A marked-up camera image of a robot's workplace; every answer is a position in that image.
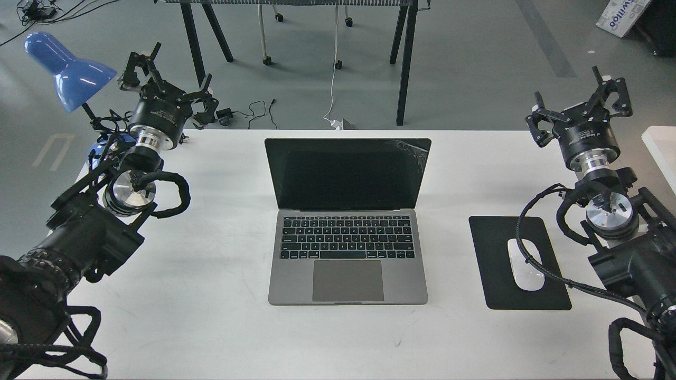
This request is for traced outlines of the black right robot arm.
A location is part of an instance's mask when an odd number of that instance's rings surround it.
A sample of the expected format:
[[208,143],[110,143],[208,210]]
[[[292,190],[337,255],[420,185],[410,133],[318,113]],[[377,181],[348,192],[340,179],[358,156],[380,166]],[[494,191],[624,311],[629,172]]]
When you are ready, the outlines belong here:
[[[562,111],[548,110],[535,93],[532,114],[525,118],[539,147],[557,140],[565,166],[581,173],[575,187],[551,185],[524,207],[515,228],[517,247],[527,264],[546,278],[604,300],[637,310],[642,322],[618,318],[608,328],[609,356],[620,379],[631,379],[624,363],[621,332],[629,329],[652,342],[656,379],[675,377],[675,230],[674,215],[649,189],[628,190],[637,180],[632,168],[611,164],[621,150],[611,129],[615,117],[630,117],[632,103],[625,79],[602,75],[592,68],[598,84],[587,101]],[[567,238],[596,253],[588,258],[601,288],[567,279],[546,269],[527,250],[521,224],[539,200],[558,193],[562,204],[556,222]]]

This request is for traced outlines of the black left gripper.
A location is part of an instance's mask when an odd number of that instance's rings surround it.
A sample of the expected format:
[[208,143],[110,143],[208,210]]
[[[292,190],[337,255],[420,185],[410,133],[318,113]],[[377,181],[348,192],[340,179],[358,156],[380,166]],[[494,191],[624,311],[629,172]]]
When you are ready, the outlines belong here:
[[[192,123],[198,130],[215,122],[219,102],[209,89],[211,74],[206,75],[200,89],[193,93],[186,93],[179,88],[165,89],[165,81],[154,63],[160,48],[161,43],[155,43],[149,56],[131,52],[125,71],[117,82],[120,90],[140,93],[129,125],[129,132],[137,138],[137,143],[142,142],[143,133],[150,133],[158,141],[157,149],[170,150],[180,143],[186,122]],[[157,88],[140,89],[137,68],[142,69],[146,77],[150,75]]]

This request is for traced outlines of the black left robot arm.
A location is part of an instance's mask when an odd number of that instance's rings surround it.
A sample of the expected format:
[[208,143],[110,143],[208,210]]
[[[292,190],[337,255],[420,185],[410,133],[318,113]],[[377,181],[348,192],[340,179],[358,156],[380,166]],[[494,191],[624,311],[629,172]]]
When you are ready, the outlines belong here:
[[210,75],[196,92],[179,89],[155,67],[160,46],[149,55],[130,54],[118,81],[123,91],[138,93],[137,108],[129,116],[109,116],[124,128],[106,128],[87,101],[115,70],[76,57],[46,32],[25,40],[27,54],[53,76],[64,108],[83,108],[102,141],[89,153],[86,175],[51,205],[49,235],[20,258],[2,257],[2,379],[32,365],[108,377],[106,357],[92,348],[100,311],[70,305],[67,296],[81,280],[97,283],[125,264],[143,244],[138,229],[148,218],[171,218],[188,208],[188,182],[165,171],[160,154],[183,142],[186,121],[204,128],[217,115]]

